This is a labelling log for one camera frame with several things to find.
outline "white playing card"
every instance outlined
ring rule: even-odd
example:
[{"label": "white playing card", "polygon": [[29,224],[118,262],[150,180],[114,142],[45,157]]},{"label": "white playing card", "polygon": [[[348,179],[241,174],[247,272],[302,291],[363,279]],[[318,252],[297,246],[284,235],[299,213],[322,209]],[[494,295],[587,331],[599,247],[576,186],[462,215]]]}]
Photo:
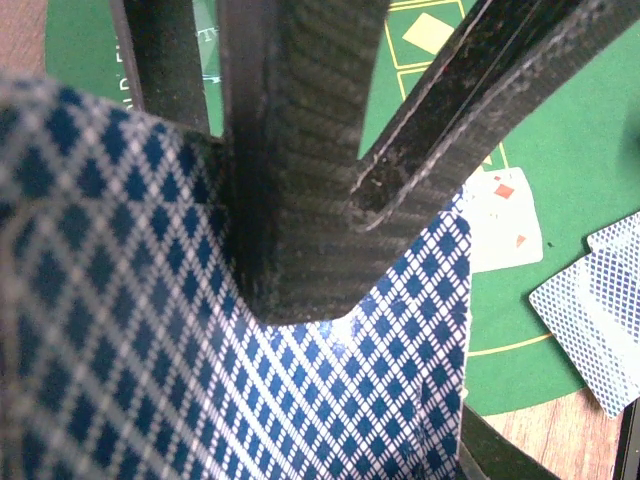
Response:
[{"label": "white playing card", "polygon": [[589,254],[529,297],[611,417],[640,396],[639,242]]},{"label": "white playing card", "polygon": [[640,212],[623,218],[619,222],[609,225],[587,237],[587,243],[591,251],[602,248],[616,248],[621,238],[626,238],[633,230],[640,227]]},{"label": "white playing card", "polygon": [[522,169],[478,172],[465,190],[462,214],[471,227],[473,273],[542,260],[540,224]]}]

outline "green table mat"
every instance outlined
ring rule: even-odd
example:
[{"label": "green table mat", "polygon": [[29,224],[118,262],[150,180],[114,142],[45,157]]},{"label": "green table mat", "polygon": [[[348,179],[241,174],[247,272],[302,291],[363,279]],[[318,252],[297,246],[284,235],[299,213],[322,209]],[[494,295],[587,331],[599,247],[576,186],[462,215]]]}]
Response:
[{"label": "green table mat", "polygon": [[[410,0],[391,5],[362,151],[473,3]],[[220,135],[215,6],[194,0],[194,11],[211,130]],[[527,296],[588,252],[586,235],[640,210],[639,51],[640,24],[528,117],[483,165],[485,170],[523,169],[542,229],[544,259],[473,276],[466,387],[468,403],[480,414],[529,407],[584,386]],[[107,2],[49,0],[46,68],[65,83],[131,105]]]}]

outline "red diamond symbol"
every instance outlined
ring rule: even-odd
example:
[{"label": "red diamond symbol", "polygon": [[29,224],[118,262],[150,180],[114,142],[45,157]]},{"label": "red diamond symbol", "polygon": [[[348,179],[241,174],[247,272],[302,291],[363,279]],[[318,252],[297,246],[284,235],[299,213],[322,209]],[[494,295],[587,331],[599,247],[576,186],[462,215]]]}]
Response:
[{"label": "red diamond symbol", "polygon": [[504,183],[501,183],[493,193],[495,193],[496,195],[500,195],[502,198],[508,199],[513,192],[515,192],[513,188],[507,187]]}]

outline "wooden table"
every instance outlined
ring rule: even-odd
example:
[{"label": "wooden table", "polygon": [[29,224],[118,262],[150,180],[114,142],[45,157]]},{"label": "wooden table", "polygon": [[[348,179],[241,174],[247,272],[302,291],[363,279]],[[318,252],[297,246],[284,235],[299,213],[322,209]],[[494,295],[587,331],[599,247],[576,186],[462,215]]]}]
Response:
[{"label": "wooden table", "polygon": [[[0,68],[44,73],[46,7],[47,0],[0,0]],[[487,417],[563,480],[612,478],[621,419],[607,419],[588,390]]]}]

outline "yellow diamond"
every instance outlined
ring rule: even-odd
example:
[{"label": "yellow diamond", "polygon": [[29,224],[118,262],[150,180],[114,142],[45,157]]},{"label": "yellow diamond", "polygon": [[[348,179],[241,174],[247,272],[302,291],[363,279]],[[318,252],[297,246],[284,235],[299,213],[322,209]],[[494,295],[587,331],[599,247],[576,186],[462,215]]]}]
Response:
[{"label": "yellow diamond", "polygon": [[452,33],[452,26],[428,13],[423,13],[411,25],[402,39],[435,55]]}]

